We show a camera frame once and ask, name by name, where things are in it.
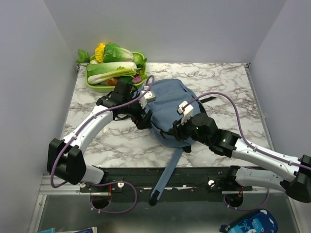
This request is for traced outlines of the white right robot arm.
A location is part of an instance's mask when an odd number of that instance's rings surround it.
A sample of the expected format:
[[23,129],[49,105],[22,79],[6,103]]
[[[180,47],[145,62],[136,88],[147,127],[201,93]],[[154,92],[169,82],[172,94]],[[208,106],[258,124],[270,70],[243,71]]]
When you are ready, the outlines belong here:
[[224,186],[235,190],[239,186],[261,186],[285,192],[304,203],[311,201],[311,158],[281,154],[243,140],[239,134],[219,129],[214,119],[199,113],[186,122],[175,121],[169,130],[178,140],[191,138],[206,145],[213,153],[245,160],[259,170],[238,168],[224,177]]

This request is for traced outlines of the blue fabric backpack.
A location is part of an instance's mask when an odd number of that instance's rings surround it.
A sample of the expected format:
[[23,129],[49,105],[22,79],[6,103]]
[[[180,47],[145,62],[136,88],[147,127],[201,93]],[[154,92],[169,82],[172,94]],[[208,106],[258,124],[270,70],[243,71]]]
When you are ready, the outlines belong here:
[[[182,115],[177,112],[177,108],[183,101],[189,103],[195,99],[196,95],[178,79],[156,81],[152,84],[150,91],[155,94],[155,100],[148,103],[144,108],[145,111],[152,110],[153,112],[151,117],[152,128],[149,130],[162,145],[174,148],[172,157],[159,180],[167,184],[182,153],[191,152],[191,145],[194,143],[190,138],[185,141],[177,141],[171,134],[173,123],[182,118]],[[156,205],[161,195],[162,193],[158,191],[151,194],[149,205]]]

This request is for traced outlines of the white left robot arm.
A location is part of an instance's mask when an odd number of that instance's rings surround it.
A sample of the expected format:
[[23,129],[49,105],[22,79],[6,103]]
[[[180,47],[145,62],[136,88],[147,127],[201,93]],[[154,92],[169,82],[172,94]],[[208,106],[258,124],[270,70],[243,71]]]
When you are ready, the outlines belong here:
[[129,116],[138,129],[151,128],[151,111],[145,106],[153,100],[152,84],[142,90],[129,83],[119,81],[114,90],[100,97],[87,118],[63,139],[54,138],[48,147],[47,171],[51,175],[51,186],[58,188],[54,177],[63,183],[90,183],[98,192],[107,188],[105,171],[97,166],[87,165],[84,153],[98,133],[118,115]]

